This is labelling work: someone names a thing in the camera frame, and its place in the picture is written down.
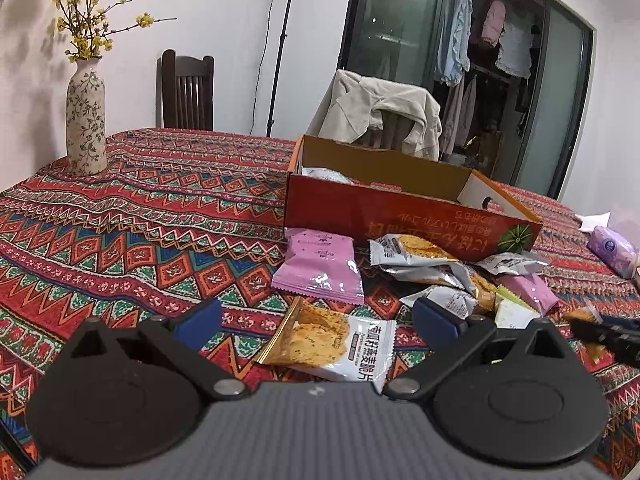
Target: red patterned tablecloth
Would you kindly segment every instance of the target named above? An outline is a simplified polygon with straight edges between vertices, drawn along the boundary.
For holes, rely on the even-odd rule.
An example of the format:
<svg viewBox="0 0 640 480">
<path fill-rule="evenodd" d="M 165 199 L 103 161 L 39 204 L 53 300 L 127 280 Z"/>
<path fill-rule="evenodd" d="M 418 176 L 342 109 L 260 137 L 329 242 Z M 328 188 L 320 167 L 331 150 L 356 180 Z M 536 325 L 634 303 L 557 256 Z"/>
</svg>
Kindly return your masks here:
<svg viewBox="0 0 640 480">
<path fill-rule="evenodd" d="M 176 316 L 217 296 L 227 305 L 223 331 L 203 355 L 252 387 L 305 379 L 254 363 L 292 300 L 270 288 L 285 249 L 282 219 L 292 149 L 286 140 L 133 130 L 108 139 L 109 167 L 100 175 L 68 176 L 59 160 L 0 195 L 0 416 L 33 456 L 25 404 L 87 316 L 130 327 L 152 313 Z M 551 317 L 567 336 L 560 315 L 584 298 L 602 313 L 640 317 L 635 287 L 586 249 L 587 238 L 569 209 L 506 189 L 544 220 L 536 250 L 553 263 L 545 276 L 560 305 Z M 395 375 L 428 354 L 398 301 L 413 285 L 367 267 L 364 253 L 358 258 L 366 304 L 326 304 L 398 320 L 390 371 Z M 582 346 L 571 344 L 587 362 Z M 639 371 L 614 364 L 608 355 L 592 371 L 611 412 L 594 461 L 620 478 L 640 460 Z M 8 456 L 0 455 L 0 479 L 20 476 Z"/>
</svg>

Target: pink snack packet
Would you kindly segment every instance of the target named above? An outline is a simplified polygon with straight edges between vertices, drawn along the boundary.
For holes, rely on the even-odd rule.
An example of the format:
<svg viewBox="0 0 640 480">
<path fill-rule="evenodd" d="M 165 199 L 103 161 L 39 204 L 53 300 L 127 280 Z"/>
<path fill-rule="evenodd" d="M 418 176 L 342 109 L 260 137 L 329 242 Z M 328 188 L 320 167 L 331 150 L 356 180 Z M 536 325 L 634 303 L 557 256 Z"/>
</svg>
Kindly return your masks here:
<svg viewBox="0 0 640 480">
<path fill-rule="evenodd" d="M 362 279 L 347 236 L 286 228 L 287 254 L 271 286 L 300 296 L 361 305 Z"/>
<path fill-rule="evenodd" d="M 529 306 L 544 316 L 557 303 L 558 298 L 537 274 L 527 276 L 499 276 L 498 283 L 514 292 Z"/>
</svg>

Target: white ceramic vase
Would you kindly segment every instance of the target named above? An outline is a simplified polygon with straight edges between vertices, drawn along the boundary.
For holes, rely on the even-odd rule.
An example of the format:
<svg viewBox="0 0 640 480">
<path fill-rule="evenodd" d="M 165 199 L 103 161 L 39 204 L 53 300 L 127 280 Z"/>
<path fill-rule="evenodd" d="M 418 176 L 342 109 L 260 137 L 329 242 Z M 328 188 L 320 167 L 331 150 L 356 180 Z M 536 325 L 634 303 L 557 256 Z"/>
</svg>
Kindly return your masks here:
<svg viewBox="0 0 640 480">
<path fill-rule="evenodd" d="M 66 160 L 74 175 L 92 175 L 107 167 L 104 149 L 104 81 L 99 58 L 78 59 L 66 91 Z"/>
</svg>

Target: watermelon image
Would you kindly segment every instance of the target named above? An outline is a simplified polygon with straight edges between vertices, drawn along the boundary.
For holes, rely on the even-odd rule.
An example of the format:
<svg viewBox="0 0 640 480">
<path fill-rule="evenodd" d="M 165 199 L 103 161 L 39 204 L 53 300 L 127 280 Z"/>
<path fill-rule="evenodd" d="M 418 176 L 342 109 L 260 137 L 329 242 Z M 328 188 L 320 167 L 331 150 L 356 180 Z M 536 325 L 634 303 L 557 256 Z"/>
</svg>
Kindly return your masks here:
<svg viewBox="0 0 640 480">
<path fill-rule="evenodd" d="M 502 235 L 498 242 L 499 253 L 521 253 L 533 241 L 533 231 L 528 224 L 518 224 Z"/>
</svg>

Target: white shirt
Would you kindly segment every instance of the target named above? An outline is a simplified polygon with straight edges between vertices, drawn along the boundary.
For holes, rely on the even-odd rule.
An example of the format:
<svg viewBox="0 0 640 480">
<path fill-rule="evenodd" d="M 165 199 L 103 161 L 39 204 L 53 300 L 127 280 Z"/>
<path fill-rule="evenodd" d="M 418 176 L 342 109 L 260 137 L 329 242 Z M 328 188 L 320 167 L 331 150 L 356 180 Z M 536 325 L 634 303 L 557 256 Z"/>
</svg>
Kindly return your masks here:
<svg viewBox="0 0 640 480">
<path fill-rule="evenodd" d="M 531 27 L 535 23 L 533 14 L 524 11 L 523 16 L 507 8 L 507 16 L 504 20 L 504 31 L 500 36 L 500 53 L 495 65 L 514 77 L 529 79 L 531 76 L 531 53 L 533 46 L 533 34 Z"/>
<path fill-rule="evenodd" d="M 338 70 L 307 133 L 352 143 L 368 129 L 382 130 L 383 110 L 413 120 L 414 127 L 402 142 L 402 152 L 438 160 L 442 124 L 440 105 L 424 88 L 363 77 Z"/>
<path fill-rule="evenodd" d="M 436 80 L 455 86 L 469 70 L 466 50 L 471 36 L 471 0 L 446 0 L 444 24 L 436 58 Z"/>
</svg>

